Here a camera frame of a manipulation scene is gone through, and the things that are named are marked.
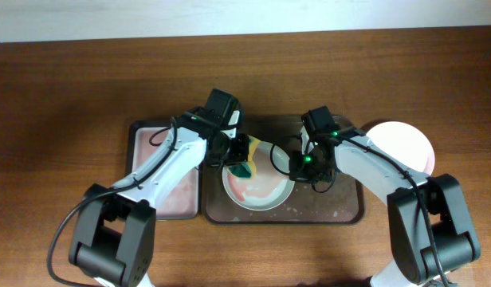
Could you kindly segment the pale green plate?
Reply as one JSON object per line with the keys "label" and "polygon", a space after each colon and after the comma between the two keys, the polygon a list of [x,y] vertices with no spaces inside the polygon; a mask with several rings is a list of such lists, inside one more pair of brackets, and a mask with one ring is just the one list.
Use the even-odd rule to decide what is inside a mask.
{"label": "pale green plate", "polygon": [[261,141],[253,154],[257,172],[253,178],[238,178],[229,168],[222,171],[222,185],[239,206],[255,211],[281,205],[292,193],[295,183],[277,171],[270,161],[272,144]]}

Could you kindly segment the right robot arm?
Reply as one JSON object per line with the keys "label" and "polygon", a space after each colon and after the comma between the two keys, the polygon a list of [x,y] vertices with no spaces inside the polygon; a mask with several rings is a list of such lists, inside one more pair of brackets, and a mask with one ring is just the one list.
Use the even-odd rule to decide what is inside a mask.
{"label": "right robot arm", "polygon": [[358,129],[302,128],[289,176],[330,182],[332,171],[359,181],[387,206],[392,262],[368,286],[451,286],[448,273],[481,256],[460,183],[415,171]]}

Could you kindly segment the green yellow sponge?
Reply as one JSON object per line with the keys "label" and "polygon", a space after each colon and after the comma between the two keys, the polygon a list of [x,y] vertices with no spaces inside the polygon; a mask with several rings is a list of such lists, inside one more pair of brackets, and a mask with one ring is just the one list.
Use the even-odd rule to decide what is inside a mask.
{"label": "green yellow sponge", "polygon": [[228,166],[228,171],[239,179],[253,179],[257,174],[257,166],[253,160],[257,147],[261,141],[253,136],[247,136],[246,160]]}

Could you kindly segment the pinkish white plate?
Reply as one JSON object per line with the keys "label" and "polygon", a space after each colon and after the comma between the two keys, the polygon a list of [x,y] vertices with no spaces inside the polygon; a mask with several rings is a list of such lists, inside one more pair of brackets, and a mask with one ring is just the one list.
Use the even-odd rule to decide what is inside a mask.
{"label": "pinkish white plate", "polygon": [[367,136],[382,151],[409,168],[428,175],[433,173],[434,148],[416,127],[399,121],[387,121],[370,128]]}

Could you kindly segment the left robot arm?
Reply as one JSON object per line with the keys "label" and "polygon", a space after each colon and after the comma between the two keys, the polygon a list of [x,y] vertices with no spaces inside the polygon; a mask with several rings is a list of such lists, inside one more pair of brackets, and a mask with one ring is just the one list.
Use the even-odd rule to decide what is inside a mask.
{"label": "left robot arm", "polygon": [[201,163],[218,167],[246,160],[248,140],[237,130],[239,111],[186,112],[171,120],[166,138],[133,172],[110,187],[92,185],[69,213],[76,225],[69,262],[102,286],[149,286],[156,210]]}

